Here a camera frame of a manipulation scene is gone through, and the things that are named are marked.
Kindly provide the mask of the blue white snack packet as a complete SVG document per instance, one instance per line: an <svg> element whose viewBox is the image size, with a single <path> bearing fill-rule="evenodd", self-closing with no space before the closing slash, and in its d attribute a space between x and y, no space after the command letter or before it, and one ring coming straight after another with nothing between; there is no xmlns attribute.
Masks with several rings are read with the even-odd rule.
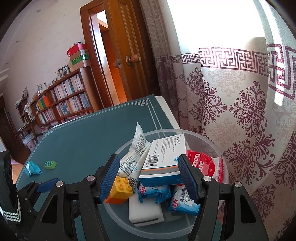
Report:
<svg viewBox="0 0 296 241"><path fill-rule="evenodd" d="M176 185L173 188L169 210L172 212L189 214L197 216L199 214L200 205L189 197L189 193L184 184Z"/></svg>

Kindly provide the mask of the white sponge block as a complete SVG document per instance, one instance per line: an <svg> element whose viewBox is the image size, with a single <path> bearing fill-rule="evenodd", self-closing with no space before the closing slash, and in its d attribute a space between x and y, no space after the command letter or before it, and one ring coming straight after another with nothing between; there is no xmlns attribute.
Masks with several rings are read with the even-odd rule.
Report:
<svg viewBox="0 0 296 241"><path fill-rule="evenodd" d="M164 215L160 203L153 198L146 198L140 203L138 194L133 194L128 199L128 216L134 226L147 226L164 221Z"/></svg>

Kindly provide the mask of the wooden bookshelf with books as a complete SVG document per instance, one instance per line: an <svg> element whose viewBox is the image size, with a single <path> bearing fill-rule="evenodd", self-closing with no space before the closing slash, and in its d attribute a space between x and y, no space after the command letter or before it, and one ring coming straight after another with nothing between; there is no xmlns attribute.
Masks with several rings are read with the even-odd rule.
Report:
<svg viewBox="0 0 296 241"><path fill-rule="evenodd" d="M103 108L91 67L71 72L30 103L38 126L65 123Z"/></svg>

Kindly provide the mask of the wooden door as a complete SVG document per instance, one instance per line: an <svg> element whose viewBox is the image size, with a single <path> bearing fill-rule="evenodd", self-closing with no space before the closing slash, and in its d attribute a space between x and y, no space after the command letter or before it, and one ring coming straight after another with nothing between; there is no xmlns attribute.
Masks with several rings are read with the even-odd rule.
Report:
<svg viewBox="0 0 296 241"><path fill-rule="evenodd" d="M127 100L160 95L159 80L139 1L104 1L107 23Z"/></svg>

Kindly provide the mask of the green table mat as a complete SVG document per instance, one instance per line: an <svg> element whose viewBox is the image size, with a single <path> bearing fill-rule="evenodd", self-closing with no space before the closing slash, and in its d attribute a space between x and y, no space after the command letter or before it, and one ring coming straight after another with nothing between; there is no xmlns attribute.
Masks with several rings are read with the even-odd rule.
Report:
<svg viewBox="0 0 296 241"><path fill-rule="evenodd" d="M17 188L53 178L71 184L94 174L133 138L137 123L145 133L179 127L164 99L152 95L63 123L48 131L29 156L39 167L46 161L56 161L56 168L43 169L42 174L31 177L21 172ZM103 205L99 206L99 212L109 238L127 240L130 233L112 220Z"/></svg>

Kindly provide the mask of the blue folded cloth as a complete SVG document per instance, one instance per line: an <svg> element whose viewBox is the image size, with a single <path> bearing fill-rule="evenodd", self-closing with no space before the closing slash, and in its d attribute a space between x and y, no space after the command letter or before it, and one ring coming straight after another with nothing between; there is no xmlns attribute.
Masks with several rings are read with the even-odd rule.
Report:
<svg viewBox="0 0 296 241"><path fill-rule="evenodd" d="M29 161L25 165L25 173L27 174L27 176L31 177L32 175L42 174L42 170L39 168L37 164L35 164L32 161Z"/></svg>

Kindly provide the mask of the orange yellow toy brick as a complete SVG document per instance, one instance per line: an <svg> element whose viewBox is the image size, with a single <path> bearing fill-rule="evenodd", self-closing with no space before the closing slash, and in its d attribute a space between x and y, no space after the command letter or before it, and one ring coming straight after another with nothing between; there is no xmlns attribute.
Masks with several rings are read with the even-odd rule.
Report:
<svg viewBox="0 0 296 241"><path fill-rule="evenodd" d="M114 183L112 185L111 191L105 203L109 204L123 204L128 200L129 197L133 195L133 189L130 186L128 178L121 178L116 176Z"/></svg>

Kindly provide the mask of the cotton swab clear bag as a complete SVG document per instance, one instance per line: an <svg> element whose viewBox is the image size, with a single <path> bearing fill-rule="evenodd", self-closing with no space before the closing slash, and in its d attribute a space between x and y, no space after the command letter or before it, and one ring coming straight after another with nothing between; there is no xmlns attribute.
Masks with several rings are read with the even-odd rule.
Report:
<svg viewBox="0 0 296 241"><path fill-rule="evenodd" d="M139 176L151 145L152 144L144 136L142 127L137 123L128 153L121 158L117 173L119 177L127 178L129 180L129 184L134 193L138 192Z"/></svg>

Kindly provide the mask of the pink waste bin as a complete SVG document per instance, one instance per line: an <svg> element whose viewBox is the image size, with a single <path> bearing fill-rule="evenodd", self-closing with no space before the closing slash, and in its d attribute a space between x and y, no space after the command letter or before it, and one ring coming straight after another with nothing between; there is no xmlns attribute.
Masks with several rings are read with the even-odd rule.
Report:
<svg viewBox="0 0 296 241"><path fill-rule="evenodd" d="M33 150L36 148L35 141L33 139L30 139L26 142L26 146L31 152L33 152Z"/></svg>

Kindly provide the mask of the clear plastic bowl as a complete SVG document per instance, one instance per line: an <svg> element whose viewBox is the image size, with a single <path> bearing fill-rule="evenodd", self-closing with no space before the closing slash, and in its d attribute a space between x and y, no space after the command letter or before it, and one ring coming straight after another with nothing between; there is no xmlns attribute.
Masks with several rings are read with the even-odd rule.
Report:
<svg viewBox="0 0 296 241"><path fill-rule="evenodd" d="M145 133L145 138L152 142L158 138L166 138L177 134L184 134L186 140L186 148L188 150L202 152L211 157L222 157L219 149L205 137L187 130L181 129L163 129ZM109 216L117 225L130 234L127 240L143 240L148 238L151 240L186 240L191 232L195 216L187 214L177 214L169 211L168 204L161 205L164 215L164 221L146 226L135 226L129 219L129 202L123 204L105 203Z"/></svg>

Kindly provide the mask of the white blue medicine box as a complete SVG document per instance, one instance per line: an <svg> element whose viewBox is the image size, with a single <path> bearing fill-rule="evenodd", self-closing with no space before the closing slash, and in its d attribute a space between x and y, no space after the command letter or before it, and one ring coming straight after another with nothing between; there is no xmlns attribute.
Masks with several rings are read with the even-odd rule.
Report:
<svg viewBox="0 0 296 241"><path fill-rule="evenodd" d="M182 184L178 159L180 155L186 153L183 133L153 140L139 175L140 183L144 187Z"/></svg>

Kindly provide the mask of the red balloon glue packet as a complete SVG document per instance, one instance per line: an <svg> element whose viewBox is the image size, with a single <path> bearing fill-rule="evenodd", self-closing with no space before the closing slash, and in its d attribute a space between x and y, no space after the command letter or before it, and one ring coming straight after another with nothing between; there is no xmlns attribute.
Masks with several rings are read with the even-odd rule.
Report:
<svg viewBox="0 0 296 241"><path fill-rule="evenodd" d="M204 153L187 150L187 157L193 167L200 169L203 175L223 183L224 164L221 157L210 157Z"/></svg>

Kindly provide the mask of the green dotted toy brick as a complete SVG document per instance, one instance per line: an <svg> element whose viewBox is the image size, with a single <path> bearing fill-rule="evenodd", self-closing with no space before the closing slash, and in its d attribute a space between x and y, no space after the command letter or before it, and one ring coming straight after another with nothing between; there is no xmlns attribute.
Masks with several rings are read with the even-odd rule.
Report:
<svg viewBox="0 0 296 241"><path fill-rule="evenodd" d="M48 170L54 170L56 165L57 165L56 161L46 161L44 163L44 168Z"/></svg>

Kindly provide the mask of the small wooden side shelf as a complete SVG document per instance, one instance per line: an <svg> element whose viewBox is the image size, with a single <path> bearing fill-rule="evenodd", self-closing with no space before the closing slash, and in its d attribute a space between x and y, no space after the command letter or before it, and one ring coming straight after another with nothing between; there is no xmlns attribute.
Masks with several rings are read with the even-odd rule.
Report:
<svg viewBox="0 0 296 241"><path fill-rule="evenodd" d="M28 98L23 97L16 103L16 109L20 115L20 119L23 122L23 125L18 129L18 134L25 138L25 134L33 134L33 140L35 143L38 143L35 125L37 125L37 121L34 117L30 117L28 110L31 110L30 105L28 105Z"/></svg>

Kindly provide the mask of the stacked boxes on shelf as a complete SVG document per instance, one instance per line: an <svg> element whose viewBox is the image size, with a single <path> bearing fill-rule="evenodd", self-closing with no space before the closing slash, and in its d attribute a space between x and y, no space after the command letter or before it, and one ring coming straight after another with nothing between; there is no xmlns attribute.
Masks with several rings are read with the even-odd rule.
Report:
<svg viewBox="0 0 296 241"><path fill-rule="evenodd" d="M69 58L68 67L70 72L77 69L91 66L88 47L83 42L75 42L68 50L67 56Z"/></svg>

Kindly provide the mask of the patterned curtain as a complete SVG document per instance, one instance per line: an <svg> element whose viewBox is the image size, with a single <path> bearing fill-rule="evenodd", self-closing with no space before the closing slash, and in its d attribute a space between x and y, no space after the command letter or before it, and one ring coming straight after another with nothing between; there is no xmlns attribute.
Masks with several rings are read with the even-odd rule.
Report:
<svg viewBox="0 0 296 241"><path fill-rule="evenodd" d="M267 1L141 1L161 95L213 142L270 240L295 218L295 37Z"/></svg>

